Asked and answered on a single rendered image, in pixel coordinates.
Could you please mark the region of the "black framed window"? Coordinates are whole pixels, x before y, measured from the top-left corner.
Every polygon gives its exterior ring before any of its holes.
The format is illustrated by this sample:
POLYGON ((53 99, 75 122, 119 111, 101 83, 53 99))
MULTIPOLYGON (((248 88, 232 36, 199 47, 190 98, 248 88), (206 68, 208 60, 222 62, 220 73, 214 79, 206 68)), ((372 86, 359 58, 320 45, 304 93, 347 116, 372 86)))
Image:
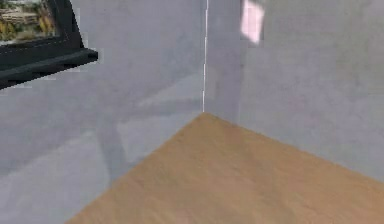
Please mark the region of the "black framed window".
POLYGON ((0 0, 0 90, 97 59, 70 0, 0 0))

